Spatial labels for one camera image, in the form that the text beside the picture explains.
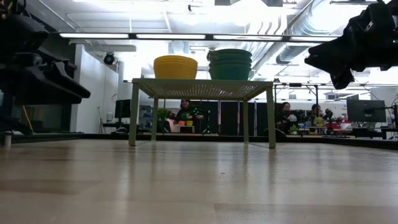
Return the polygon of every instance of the monitor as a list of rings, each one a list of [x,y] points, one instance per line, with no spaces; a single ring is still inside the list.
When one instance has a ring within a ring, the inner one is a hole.
[[[130,102],[131,100],[117,100],[114,111],[115,118],[130,118]]]
[[[348,121],[386,122],[384,100],[347,100]]]

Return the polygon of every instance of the wall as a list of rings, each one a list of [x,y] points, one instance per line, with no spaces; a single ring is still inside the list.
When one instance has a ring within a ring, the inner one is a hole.
[[[99,133],[100,113],[106,122],[106,113],[114,113],[118,74],[86,52],[83,45],[76,46],[75,80],[91,92],[89,99],[72,106],[71,131]]]

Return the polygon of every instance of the shelf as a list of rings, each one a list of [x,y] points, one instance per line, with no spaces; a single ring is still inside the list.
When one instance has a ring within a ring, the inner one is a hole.
[[[273,87],[272,82],[232,80],[171,80],[135,78],[133,84],[158,99],[251,100]]]

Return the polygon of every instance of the ceiling light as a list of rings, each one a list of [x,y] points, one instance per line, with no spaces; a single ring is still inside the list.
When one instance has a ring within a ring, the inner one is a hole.
[[[215,40],[268,40],[281,41],[282,37],[271,35],[214,35]]]
[[[63,38],[71,39],[128,39],[128,34],[79,34],[79,33],[63,33]]]
[[[138,39],[204,40],[202,34],[137,34]]]
[[[291,37],[290,41],[297,41],[297,42],[328,42],[331,40],[336,39],[337,37],[330,37],[330,36],[295,36]]]

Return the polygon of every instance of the wooden floor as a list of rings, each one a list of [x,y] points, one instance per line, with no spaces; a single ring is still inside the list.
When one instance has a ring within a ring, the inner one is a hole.
[[[0,222],[398,223],[395,151],[262,146],[16,144],[0,151]]]

